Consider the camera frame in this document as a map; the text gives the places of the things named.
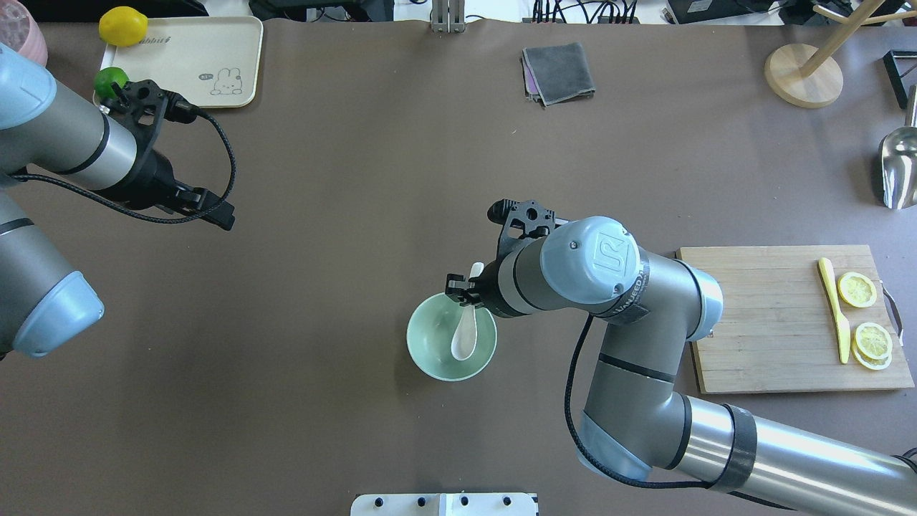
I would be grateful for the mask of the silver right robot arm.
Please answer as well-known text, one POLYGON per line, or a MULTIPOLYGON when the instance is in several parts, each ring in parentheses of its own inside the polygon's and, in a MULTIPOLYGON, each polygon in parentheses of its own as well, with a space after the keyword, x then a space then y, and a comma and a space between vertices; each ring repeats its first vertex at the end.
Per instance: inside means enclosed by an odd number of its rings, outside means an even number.
POLYGON ((913 515, 915 459, 778 424, 710 395, 913 388, 897 337, 881 352, 835 325, 836 273, 875 284, 864 245, 642 249, 616 220, 500 219, 496 259, 446 294, 499 317, 579 308, 605 321, 573 432, 587 466, 823 515, 913 515))

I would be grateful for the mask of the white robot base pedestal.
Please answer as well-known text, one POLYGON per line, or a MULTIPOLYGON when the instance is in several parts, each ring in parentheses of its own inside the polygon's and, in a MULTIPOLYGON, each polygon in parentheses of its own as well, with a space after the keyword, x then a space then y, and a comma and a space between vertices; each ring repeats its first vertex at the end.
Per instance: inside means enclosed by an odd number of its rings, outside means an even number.
POLYGON ((350 515, 538 515, 537 496, 525 492, 364 494, 350 515))

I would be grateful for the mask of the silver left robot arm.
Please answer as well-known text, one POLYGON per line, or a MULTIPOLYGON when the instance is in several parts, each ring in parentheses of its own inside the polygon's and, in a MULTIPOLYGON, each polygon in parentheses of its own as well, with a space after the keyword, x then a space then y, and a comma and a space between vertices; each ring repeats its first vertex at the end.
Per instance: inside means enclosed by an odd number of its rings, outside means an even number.
POLYGON ((154 81, 114 84, 115 96, 96 105, 9 46, 1 62, 1 348, 2 355, 43 357, 101 320, 105 306, 11 189, 46 183, 132 219, 203 220, 229 231, 238 164, 212 115, 154 81), (198 118, 215 128, 229 157, 221 195, 179 181, 154 148, 164 121, 198 118))

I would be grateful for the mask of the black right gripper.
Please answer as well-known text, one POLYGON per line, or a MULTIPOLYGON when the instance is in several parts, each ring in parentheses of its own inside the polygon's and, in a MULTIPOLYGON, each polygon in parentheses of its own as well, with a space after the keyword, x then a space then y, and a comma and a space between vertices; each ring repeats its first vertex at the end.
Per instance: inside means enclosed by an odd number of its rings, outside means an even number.
POLYGON ((501 310, 498 262, 473 262, 469 278, 462 274, 447 274, 445 295, 462 307, 474 305, 488 310, 501 310))

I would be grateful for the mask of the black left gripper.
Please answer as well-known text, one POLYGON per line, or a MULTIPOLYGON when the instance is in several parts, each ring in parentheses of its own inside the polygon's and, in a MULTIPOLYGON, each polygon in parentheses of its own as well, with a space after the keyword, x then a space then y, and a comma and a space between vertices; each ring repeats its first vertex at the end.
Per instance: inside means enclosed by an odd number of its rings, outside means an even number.
POLYGON ((171 162, 151 147, 138 157, 124 179, 108 187, 107 199, 131 210, 159 206, 169 213, 199 215, 224 231, 230 231, 235 222, 232 204, 205 188, 177 181, 171 162))

